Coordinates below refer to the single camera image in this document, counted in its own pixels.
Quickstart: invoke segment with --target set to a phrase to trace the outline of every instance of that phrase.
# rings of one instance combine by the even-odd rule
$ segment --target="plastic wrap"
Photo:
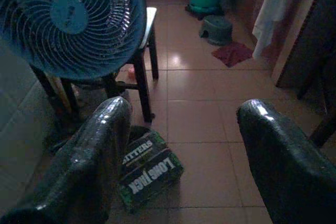
[[[130,134],[131,107],[104,101],[54,157],[35,190],[2,217],[9,223],[104,223]]]
[[[336,168],[290,119],[260,100],[237,112],[250,170],[274,223],[334,223]]]

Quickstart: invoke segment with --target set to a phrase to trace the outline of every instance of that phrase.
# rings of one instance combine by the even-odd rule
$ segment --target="white towel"
[[[264,0],[252,32],[258,39],[253,58],[259,59],[262,50],[271,44],[274,22],[283,19],[286,5],[287,0]]]

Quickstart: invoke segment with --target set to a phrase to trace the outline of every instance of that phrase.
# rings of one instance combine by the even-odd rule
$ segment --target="electric fan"
[[[87,80],[120,69],[138,49],[145,0],[0,0],[0,36],[53,76]]]

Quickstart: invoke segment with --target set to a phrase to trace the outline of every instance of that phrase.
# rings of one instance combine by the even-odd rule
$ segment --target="red cloth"
[[[244,60],[252,58],[253,51],[244,44],[232,42],[212,52],[212,55],[221,60],[227,67],[233,67]]]

